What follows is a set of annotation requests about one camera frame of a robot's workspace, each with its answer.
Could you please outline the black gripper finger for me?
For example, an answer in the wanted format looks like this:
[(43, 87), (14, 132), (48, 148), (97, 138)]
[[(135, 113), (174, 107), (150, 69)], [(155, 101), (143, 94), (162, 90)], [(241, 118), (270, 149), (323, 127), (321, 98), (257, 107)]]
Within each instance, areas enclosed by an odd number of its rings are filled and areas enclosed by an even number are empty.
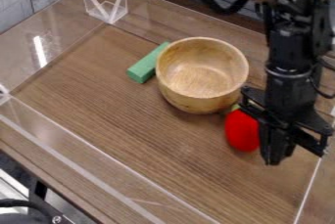
[(258, 123), (260, 155), (266, 165), (278, 165), (293, 154), (296, 143), (285, 129)]

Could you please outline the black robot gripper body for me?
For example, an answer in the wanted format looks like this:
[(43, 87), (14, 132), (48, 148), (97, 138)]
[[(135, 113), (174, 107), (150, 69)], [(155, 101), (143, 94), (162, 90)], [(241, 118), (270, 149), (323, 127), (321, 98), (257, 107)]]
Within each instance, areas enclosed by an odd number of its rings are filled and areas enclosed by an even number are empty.
[(266, 122), (285, 129), (296, 146), (321, 157), (333, 133), (333, 128), (313, 108), (319, 95), (333, 98), (317, 88), (321, 67), (297, 70), (266, 66), (265, 72), (264, 90), (249, 86), (242, 88), (241, 110), (257, 121), (257, 125)]

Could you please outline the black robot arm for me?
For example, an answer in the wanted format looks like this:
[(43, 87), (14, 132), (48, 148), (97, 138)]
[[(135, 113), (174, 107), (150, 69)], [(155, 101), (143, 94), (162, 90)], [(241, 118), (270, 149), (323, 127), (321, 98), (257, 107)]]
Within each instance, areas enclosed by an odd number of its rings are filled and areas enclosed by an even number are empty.
[[(231, 15), (254, 0), (199, 0), (217, 13)], [(331, 51), (335, 31), (329, 0), (265, 0), (254, 4), (268, 44), (265, 88), (241, 89), (241, 110), (258, 124), (264, 163), (277, 165), (294, 147), (323, 156), (333, 128), (315, 111), (323, 56)]]

